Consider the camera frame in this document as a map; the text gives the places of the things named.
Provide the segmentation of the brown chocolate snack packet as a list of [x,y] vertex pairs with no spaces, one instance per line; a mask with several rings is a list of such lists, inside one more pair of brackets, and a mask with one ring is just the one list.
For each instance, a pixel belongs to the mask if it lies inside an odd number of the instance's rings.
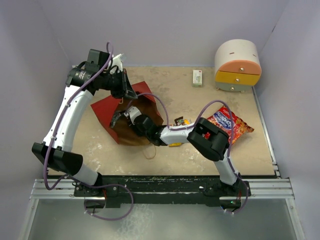
[[183,126],[185,124],[185,120],[184,120],[184,117],[181,116],[181,117],[178,117],[174,120],[174,124],[176,126]]

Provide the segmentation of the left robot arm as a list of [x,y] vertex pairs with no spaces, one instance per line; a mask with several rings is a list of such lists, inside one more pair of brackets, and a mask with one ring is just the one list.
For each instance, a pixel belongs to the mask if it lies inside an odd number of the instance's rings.
[[101,175],[89,168],[83,156],[72,152],[77,128],[85,109],[98,90],[110,91],[116,99],[137,99],[123,67],[123,54],[90,49],[86,61],[72,68],[55,120],[42,142],[35,142],[32,153],[43,164],[43,180],[48,190],[48,169],[64,173],[85,184],[91,196],[103,191]]

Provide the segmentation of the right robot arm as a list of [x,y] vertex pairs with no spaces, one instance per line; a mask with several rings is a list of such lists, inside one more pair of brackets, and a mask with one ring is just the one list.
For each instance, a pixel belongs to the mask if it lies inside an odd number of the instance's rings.
[[203,157],[214,163],[226,195],[233,196],[240,190],[240,173],[231,160],[235,135],[233,122],[230,123],[231,134],[203,117],[193,124],[180,127],[158,125],[148,115],[131,107],[113,115],[109,127],[113,129],[117,124],[121,124],[121,137],[128,138],[132,132],[157,147],[175,143],[191,144]]

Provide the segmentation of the yellow snack packet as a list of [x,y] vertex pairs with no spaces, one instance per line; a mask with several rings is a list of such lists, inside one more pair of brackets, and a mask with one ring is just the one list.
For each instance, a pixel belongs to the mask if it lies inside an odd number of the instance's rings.
[[169,146],[170,148],[175,148],[175,147],[180,147],[181,145],[182,145],[181,142],[176,142],[176,143],[171,143],[171,144],[169,144],[168,146]]

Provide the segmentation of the yellow candy packet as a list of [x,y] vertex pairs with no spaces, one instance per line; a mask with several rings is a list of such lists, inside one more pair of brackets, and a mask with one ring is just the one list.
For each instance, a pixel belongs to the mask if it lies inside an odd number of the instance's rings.
[[182,125],[182,126],[185,126],[185,125],[190,125],[192,124],[192,121],[190,119],[180,119],[179,120],[179,123]]

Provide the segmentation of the large red snack bag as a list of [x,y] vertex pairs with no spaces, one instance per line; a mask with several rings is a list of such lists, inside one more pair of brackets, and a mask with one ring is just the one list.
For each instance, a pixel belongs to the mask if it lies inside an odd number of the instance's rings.
[[209,116],[207,120],[226,132],[229,135],[229,139],[231,139],[233,131],[233,144],[242,135],[246,133],[252,133],[255,130],[253,127],[249,126],[242,118],[236,116],[233,112],[231,112],[230,117],[228,108],[225,105],[223,105],[211,116]]

